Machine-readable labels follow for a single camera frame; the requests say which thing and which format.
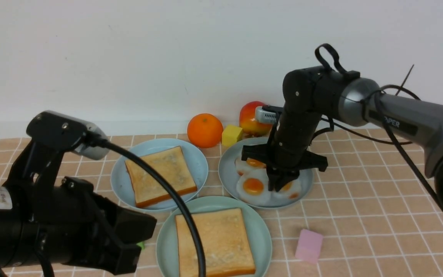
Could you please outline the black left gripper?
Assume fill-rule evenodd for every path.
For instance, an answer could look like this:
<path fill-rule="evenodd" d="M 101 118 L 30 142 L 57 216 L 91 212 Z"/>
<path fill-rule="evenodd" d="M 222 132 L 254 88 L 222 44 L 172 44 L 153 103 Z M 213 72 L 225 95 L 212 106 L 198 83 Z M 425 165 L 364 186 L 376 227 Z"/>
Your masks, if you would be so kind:
<path fill-rule="evenodd" d="M 7 265 L 39 264 L 44 275 L 54 275 L 54 263 L 113 275 L 134 272 L 137 243 L 152 237 L 157 220 L 94 193 L 86 180 L 66 177 L 55 186 L 64 153 L 33 139 L 12 165 Z"/>

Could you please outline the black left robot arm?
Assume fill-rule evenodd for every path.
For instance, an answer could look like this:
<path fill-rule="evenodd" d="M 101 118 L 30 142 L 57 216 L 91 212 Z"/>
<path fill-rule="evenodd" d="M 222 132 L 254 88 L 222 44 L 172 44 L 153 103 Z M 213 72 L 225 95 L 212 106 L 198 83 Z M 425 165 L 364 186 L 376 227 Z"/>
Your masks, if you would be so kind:
<path fill-rule="evenodd" d="M 82 142 L 31 140 L 0 186 L 0 277 L 3 268 L 52 264 L 133 273 L 139 242 L 153 237 L 157 219 L 94 193 L 93 184 L 66 177 L 55 186 L 60 163 Z"/>

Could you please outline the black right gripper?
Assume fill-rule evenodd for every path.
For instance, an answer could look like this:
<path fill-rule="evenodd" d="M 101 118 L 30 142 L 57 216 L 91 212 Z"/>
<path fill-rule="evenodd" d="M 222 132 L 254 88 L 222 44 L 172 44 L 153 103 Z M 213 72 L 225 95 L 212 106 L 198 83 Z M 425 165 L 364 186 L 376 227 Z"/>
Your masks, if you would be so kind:
<path fill-rule="evenodd" d="M 327 170 L 328 159 L 309 151 L 322 115 L 315 112 L 282 112 L 266 144 L 244 145 L 241 159 L 266 164 L 269 191 L 279 192 L 300 176 L 301 170 Z"/>

